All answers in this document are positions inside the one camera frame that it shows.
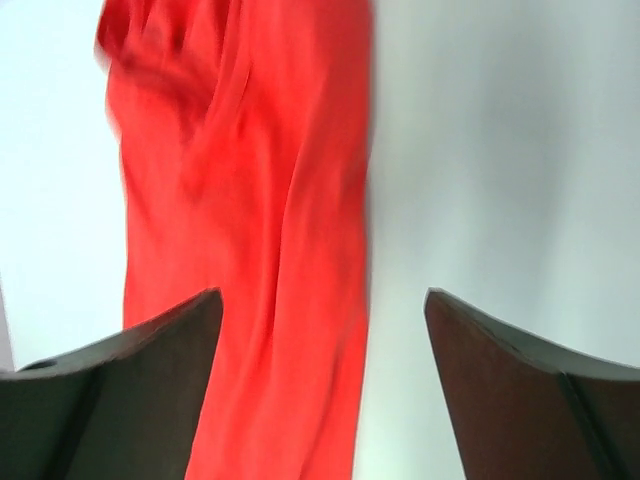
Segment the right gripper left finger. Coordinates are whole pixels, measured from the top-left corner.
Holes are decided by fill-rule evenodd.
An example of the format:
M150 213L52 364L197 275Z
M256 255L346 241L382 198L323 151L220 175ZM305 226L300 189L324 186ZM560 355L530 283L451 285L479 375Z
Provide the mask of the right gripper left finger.
M1 374L4 479L182 479L222 320L219 291Z

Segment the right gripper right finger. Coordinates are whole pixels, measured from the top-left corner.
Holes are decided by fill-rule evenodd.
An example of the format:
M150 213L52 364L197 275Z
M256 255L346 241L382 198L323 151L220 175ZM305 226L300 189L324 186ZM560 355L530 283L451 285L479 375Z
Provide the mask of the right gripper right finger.
M639 371L499 321L444 290L425 320L468 479L636 479Z

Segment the red tank top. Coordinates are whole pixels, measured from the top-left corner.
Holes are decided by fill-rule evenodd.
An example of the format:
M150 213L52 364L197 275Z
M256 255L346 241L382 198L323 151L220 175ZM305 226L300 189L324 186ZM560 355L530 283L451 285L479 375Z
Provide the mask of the red tank top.
M123 321L211 287L190 479L348 479L368 330L366 1L108 1Z

